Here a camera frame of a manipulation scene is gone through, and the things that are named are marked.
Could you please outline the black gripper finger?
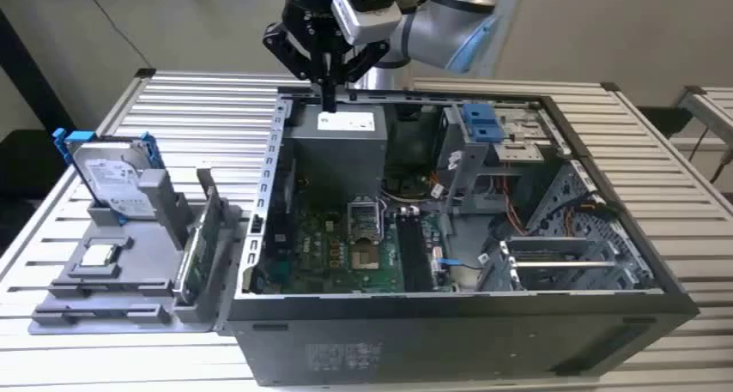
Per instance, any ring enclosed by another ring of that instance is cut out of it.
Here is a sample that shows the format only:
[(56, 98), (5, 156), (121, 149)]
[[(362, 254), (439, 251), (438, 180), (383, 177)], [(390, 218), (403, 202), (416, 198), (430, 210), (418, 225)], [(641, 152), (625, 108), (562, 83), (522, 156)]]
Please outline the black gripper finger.
[(352, 46), (342, 39), (330, 51), (327, 74), (327, 110), (330, 112), (336, 111), (336, 88), (355, 82), (364, 75), (387, 53), (390, 44), (386, 40), (371, 42), (347, 60), (346, 55), (351, 49)]
[(317, 51), (307, 57), (288, 38), (285, 25), (281, 22), (271, 23), (261, 36), (261, 43), (285, 66), (295, 78), (308, 80), (320, 88), (320, 105), (324, 112), (330, 111), (330, 83), (325, 77), (323, 54)]

